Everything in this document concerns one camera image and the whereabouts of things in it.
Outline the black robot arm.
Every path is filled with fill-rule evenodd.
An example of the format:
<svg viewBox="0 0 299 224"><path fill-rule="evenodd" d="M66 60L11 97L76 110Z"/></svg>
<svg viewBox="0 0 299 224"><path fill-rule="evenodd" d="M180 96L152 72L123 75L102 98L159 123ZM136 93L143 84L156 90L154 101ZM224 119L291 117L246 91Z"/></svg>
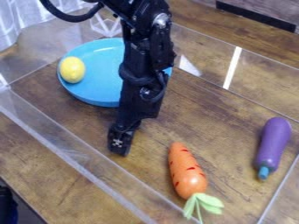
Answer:
<svg viewBox="0 0 299 224"><path fill-rule="evenodd" d="M107 134L107 147L124 156L146 118L158 117L174 66L172 13L166 0L83 0L107 6L120 18L124 59L116 122Z"/></svg>

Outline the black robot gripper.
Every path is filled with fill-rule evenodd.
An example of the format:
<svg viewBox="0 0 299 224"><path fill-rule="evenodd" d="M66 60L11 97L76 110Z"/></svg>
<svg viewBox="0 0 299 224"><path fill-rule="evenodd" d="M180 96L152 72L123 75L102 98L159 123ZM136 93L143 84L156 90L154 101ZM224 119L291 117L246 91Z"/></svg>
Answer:
<svg viewBox="0 0 299 224"><path fill-rule="evenodd" d="M136 86L127 80L123 83L116 123L107 133L107 147L123 157L131 151L136 126L143 119L159 115L166 87L167 80L155 80L146 86Z"/></svg>

